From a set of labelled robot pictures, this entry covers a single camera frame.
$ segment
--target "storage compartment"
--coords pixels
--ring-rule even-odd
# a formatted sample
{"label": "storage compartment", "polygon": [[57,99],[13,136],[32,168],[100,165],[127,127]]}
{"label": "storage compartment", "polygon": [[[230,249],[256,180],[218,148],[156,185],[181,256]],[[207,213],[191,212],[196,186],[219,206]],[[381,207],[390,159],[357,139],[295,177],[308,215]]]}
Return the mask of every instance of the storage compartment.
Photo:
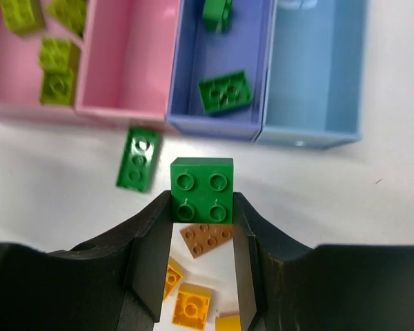
{"label": "storage compartment", "polygon": [[[168,120],[184,134],[252,141],[262,126],[262,108],[272,0],[234,0],[230,28],[206,31],[204,1],[182,0]],[[198,83],[245,70],[253,102],[215,116],[204,113]]]}
{"label": "storage compartment", "polygon": [[164,123],[179,0],[89,2],[77,112]]}
{"label": "storage compartment", "polygon": [[[44,7],[49,2],[41,1]],[[26,112],[31,116],[59,113],[75,117],[72,107],[41,106],[43,70],[38,64],[38,54],[45,34],[71,38],[79,47],[83,41],[46,14],[45,20],[43,32],[19,37],[6,28],[0,9],[0,112],[15,113],[19,117],[24,117]]]}
{"label": "storage compartment", "polygon": [[366,4],[277,7],[258,142],[329,148],[360,139]]}

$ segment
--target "brown lego plate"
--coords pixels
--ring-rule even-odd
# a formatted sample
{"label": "brown lego plate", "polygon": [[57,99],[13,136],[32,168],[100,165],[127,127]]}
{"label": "brown lego plate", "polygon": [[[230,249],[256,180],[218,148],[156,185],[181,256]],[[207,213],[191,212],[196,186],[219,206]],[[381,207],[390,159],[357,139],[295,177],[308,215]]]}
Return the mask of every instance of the brown lego plate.
{"label": "brown lego plate", "polygon": [[233,238],[233,225],[192,224],[182,229],[188,250],[196,259]]}

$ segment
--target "dark green lego brick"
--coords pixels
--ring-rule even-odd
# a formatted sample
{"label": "dark green lego brick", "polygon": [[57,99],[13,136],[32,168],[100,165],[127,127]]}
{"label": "dark green lego brick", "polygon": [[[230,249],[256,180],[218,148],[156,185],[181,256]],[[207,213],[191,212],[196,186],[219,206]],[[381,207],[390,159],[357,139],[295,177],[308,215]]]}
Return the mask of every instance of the dark green lego brick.
{"label": "dark green lego brick", "polygon": [[81,51],[69,39],[43,38],[39,53],[39,65],[44,71],[67,73],[78,72]]}
{"label": "dark green lego brick", "polygon": [[86,24],[86,0],[53,0],[46,12],[69,31],[83,37]]}
{"label": "dark green lego brick", "polygon": [[225,32],[230,27],[233,0],[206,0],[202,19],[207,31]]}
{"label": "dark green lego brick", "polygon": [[128,132],[117,187],[145,192],[150,186],[158,159],[161,134],[132,128]]}
{"label": "dark green lego brick", "polygon": [[40,103],[73,106],[76,87],[77,74],[72,70],[67,73],[44,72]]}
{"label": "dark green lego brick", "polygon": [[233,222],[233,159],[179,157],[170,178],[173,223]]}
{"label": "dark green lego brick", "polygon": [[46,27],[40,0],[0,0],[9,31],[23,37]]}
{"label": "dark green lego brick", "polygon": [[244,107],[253,102],[244,71],[200,81],[198,87],[206,114]]}

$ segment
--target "blue bin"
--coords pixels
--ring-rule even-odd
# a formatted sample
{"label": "blue bin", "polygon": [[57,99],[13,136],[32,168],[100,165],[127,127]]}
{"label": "blue bin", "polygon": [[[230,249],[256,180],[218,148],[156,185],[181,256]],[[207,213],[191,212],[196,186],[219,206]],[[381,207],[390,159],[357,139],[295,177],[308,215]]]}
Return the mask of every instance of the blue bin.
{"label": "blue bin", "polygon": [[326,149],[359,141],[367,0],[274,12],[257,142]]}
{"label": "blue bin", "polygon": [[[182,134],[254,141],[261,132],[275,0],[234,0],[230,29],[207,32],[204,0],[181,0],[167,120]],[[253,103],[204,114],[198,82],[245,70]]]}

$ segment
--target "lego piece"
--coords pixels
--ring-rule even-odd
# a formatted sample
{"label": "lego piece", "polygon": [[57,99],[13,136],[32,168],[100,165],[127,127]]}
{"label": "lego piece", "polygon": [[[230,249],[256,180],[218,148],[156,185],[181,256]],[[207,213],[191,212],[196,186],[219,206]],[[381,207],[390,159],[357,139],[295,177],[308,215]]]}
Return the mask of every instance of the lego piece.
{"label": "lego piece", "polygon": [[233,238],[233,225],[192,224],[180,231],[188,250],[196,259]]}
{"label": "lego piece", "polygon": [[131,128],[119,168],[117,187],[147,191],[158,158],[161,135],[158,132]]}
{"label": "lego piece", "polygon": [[181,284],[173,312],[172,323],[194,330],[204,330],[211,290],[191,284]]}
{"label": "lego piece", "polygon": [[233,315],[216,318],[215,331],[241,331],[241,317]]}
{"label": "lego piece", "polygon": [[78,73],[81,51],[69,39],[43,38],[39,53],[39,65],[44,71]]}
{"label": "lego piece", "polygon": [[164,286],[163,300],[178,286],[184,277],[182,267],[172,257],[168,258],[166,284]]}
{"label": "lego piece", "polygon": [[46,12],[69,31],[83,38],[87,12],[85,0],[53,0]]}
{"label": "lego piece", "polygon": [[0,0],[0,7],[6,27],[21,37],[46,27],[40,0]]}
{"label": "lego piece", "polygon": [[225,32],[230,27],[233,0],[206,0],[202,19],[207,31]]}
{"label": "lego piece", "polygon": [[76,87],[77,74],[72,71],[65,74],[44,72],[40,103],[73,106],[75,102]]}
{"label": "lego piece", "polygon": [[244,107],[253,102],[244,71],[200,81],[198,87],[206,114]]}
{"label": "lego piece", "polygon": [[233,159],[179,157],[170,177],[173,223],[233,222]]}

